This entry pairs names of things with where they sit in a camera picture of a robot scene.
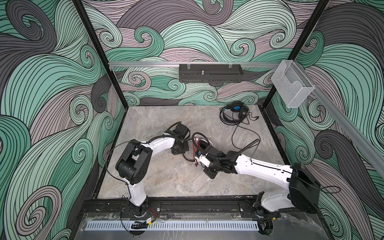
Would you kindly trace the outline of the white black headphones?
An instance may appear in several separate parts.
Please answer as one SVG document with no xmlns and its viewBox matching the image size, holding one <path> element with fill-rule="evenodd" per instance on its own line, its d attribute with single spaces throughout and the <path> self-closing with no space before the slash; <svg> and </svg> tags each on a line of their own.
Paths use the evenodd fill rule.
<svg viewBox="0 0 384 240">
<path fill-rule="evenodd" d="M 182 154 L 182 156 L 183 156 L 185 161 L 197 166 L 199 164 L 198 158 L 199 158 L 200 154 L 201 154 L 200 151 L 195 151 L 195 152 L 192 152 L 190 154 L 184 153 L 184 154 Z"/>
</svg>

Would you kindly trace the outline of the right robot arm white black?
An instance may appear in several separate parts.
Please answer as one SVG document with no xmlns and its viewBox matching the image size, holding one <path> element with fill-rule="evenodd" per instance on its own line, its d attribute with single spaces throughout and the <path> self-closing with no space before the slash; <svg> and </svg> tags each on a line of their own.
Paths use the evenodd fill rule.
<svg viewBox="0 0 384 240">
<path fill-rule="evenodd" d="M 280 187 L 280 190 L 268 195 L 260 193 L 255 203 L 257 208 L 262 207 L 268 212 L 297 208 L 309 214 L 319 211 L 321 186 L 306 166 L 299 163 L 290 166 L 263 162 L 244 155 L 244 150 L 225 154 L 201 133 L 192 135 L 192 143 L 196 149 L 196 161 L 204 167 L 204 172 L 211 179 L 223 172 L 256 177 Z"/>
</svg>

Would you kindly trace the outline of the black blue headphones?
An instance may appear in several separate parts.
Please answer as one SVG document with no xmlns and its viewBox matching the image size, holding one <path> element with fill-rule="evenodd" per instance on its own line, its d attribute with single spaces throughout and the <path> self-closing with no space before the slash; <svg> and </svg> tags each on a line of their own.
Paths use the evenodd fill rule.
<svg viewBox="0 0 384 240">
<path fill-rule="evenodd" d="M 238 118 L 234 118 L 226 115 L 225 111 L 230 110 L 233 114 L 237 113 Z M 241 101 L 235 101 L 220 109 L 220 120 L 229 126 L 234 126 L 242 123 L 249 115 L 249 108 Z"/>
</svg>

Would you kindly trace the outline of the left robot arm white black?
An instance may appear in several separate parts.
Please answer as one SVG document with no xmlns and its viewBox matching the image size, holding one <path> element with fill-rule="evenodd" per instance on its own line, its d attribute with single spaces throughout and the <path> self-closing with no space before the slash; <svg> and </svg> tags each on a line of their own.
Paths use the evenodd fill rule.
<svg viewBox="0 0 384 240">
<path fill-rule="evenodd" d="M 191 131 L 181 122 L 171 125 L 162 135 L 147 141 L 130 140 L 116 163 L 116 171 L 128 186 L 130 209 L 136 216 L 145 214 L 148 196 L 143 179 L 147 174 L 151 158 L 162 151 L 171 150 L 173 155 L 189 151 Z"/>
</svg>

